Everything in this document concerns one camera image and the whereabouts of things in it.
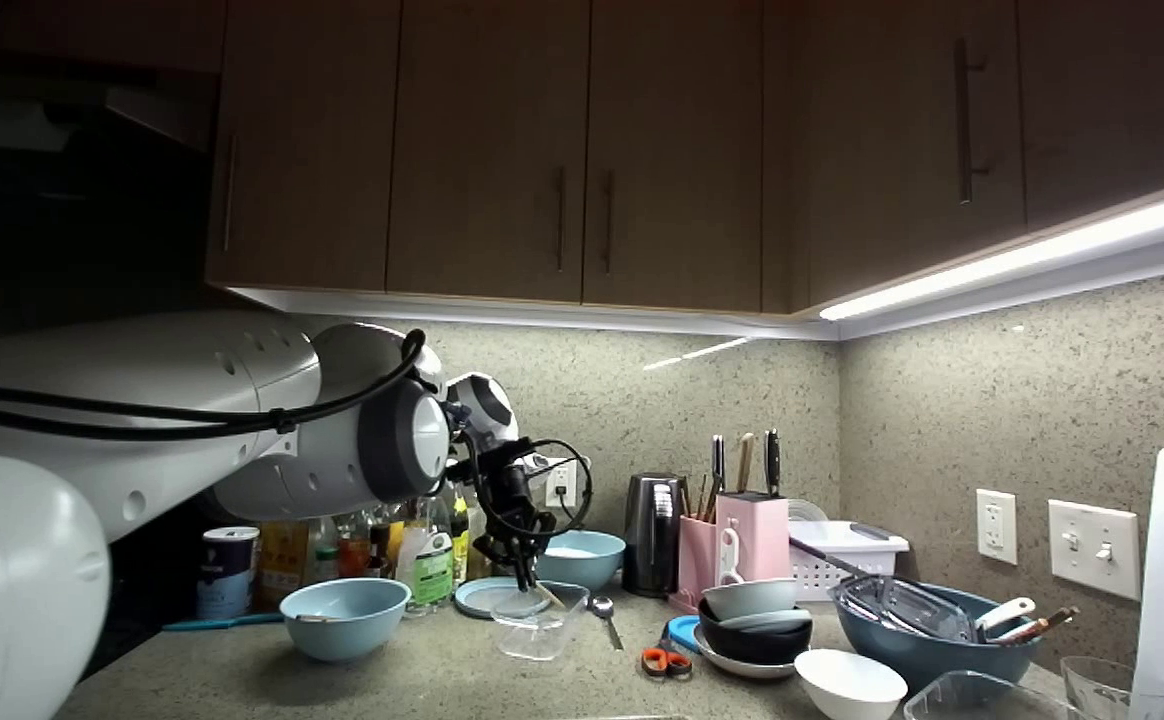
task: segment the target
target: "light blue bowl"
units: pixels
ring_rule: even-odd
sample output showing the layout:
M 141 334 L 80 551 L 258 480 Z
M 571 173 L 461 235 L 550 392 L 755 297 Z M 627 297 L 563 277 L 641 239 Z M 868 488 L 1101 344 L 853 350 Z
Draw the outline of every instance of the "light blue bowl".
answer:
M 535 575 L 559 579 L 559 584 L 584 584 L 590 591 L 600 591 L 612 584 L 616 567 L 623 558 L 623 538 L 612 530 L 563 530 L 553 535 Z
M 282 605 L 293 645 L 323 664 L 372 655 L 403 620 L 411 589 L 388 575 L 343 575 Z

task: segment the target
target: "upper cabinet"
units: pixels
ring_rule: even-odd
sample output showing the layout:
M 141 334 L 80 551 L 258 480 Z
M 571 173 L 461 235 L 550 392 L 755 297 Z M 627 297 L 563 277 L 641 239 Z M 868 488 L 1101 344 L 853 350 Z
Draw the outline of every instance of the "upper cabinet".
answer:
M 590 0 L 408 0 L 388 289 L 581 300 Z
M 788 306 L 1022 226 L 1014 0 L 774 0 L 765 32 L 765 235 Z
M 0 0 L 0 52 L 216 70 L 225 0 Z
M 761 5 L 594 0 L 584 300 L 761 306 Z
M 1022 0 L 1027 221 L 1164 189 L 1164 5 Z
M 384 289 L 395 24 L 395 0 L 238 5 L 213 284 Z
M 388 289 L 761 306 L 755 0 L 408 0 Z

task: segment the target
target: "blue bowl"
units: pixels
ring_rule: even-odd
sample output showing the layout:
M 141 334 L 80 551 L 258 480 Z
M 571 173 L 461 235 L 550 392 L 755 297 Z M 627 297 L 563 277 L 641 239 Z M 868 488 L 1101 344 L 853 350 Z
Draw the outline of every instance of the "blue bowl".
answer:
M 621 535 L 612 535 L 612 530 L 563 530 L 563 535 L 550 538 L 546 557 L 535 558 L 535 575 L 600 591 L 612 584 L 621 558 L 623 558 Z
M 862 584 L 868 584 L 868 579 L 840 579 L 834 589 L 834 608 L 838 608 L 853 648 L 862 655 L 891 664 L 906 676 L 907 690 L 921 690 L 938 676 L 961 671 L 961 669 L 978 669 L 978 671 L 990 671 L 990 676 L 1016 684 L 1036 655 L 1036 641 L 1027 641 L 1027 645 L 949 645 L 949 641 L 911 635 L 906 629 L 878 622 L 871 617 L 847 608 L 847 594 Z M 939 584 L 921 584 L 921 589 L 945 594 L 949 605 L 966 608 L 970 617 L 980 617 L 995 605 L 990 594 L 973 594 L 961 589 L 939 589 Z
M 323 579 L 282 605 L 293 645 L 323 664 L 372 655 L 403 620 L 411 589 L 388 575 Z

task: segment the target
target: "spoon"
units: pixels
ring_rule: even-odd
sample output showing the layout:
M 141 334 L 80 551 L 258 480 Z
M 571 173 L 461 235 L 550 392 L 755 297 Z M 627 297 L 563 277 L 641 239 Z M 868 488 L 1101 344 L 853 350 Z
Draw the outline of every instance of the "spoon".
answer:
M 609 641 L 612 641 L 612 648 L 623 648 L 623 645 L 621 645 L 621 633 L 616 633 L 616 620 L 612 620 L 612 617 L 616 617 L 616 598 L 612 598 L 612 594 L 590 594 L 590 613 L 600 617 L 600 620 L 609 622 Z

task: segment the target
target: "black cable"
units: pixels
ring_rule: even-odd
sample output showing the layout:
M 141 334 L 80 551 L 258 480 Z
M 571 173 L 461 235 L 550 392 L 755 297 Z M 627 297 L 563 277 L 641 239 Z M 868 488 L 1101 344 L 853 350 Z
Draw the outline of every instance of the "black cable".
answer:
M 46 403 L 46 408 L 73 408 L 73 412 L 96 412 L 96 415 L 154 415 L 154 418 L 194 418 L 198 428 L 112 428 L 112 425 L 77 425 L 77 418 L 48 418 L 48 415 L 26 415 L 26 412 L 3 412 L 3 428 L 26 428 L 26 431 L 48 431 L 48 434 L 86 434 L 86 440 L 213 440 L 213 434 L 246 434 L 246 431 L 293 431 L 297 425 L 343 412 L 353 403 L 366 403 L 382 392 L 388 392 L 395 380 L 403 380 L 421 350 L 424 350 L 424 331 L 403 334 L 403 360 L 372 380 L 360 392 L 347 392 L 330 403 L 309 403 L 309 408 L 272 408 L 272 412 L 194 412 L 194 408 L 155 408 L 155 403 L 117 403 L 117 399 L 86 399 L 86 396 L 51 396 L 51 392 L 21 392 L 21 387 L 0 387 L 0 403 Z

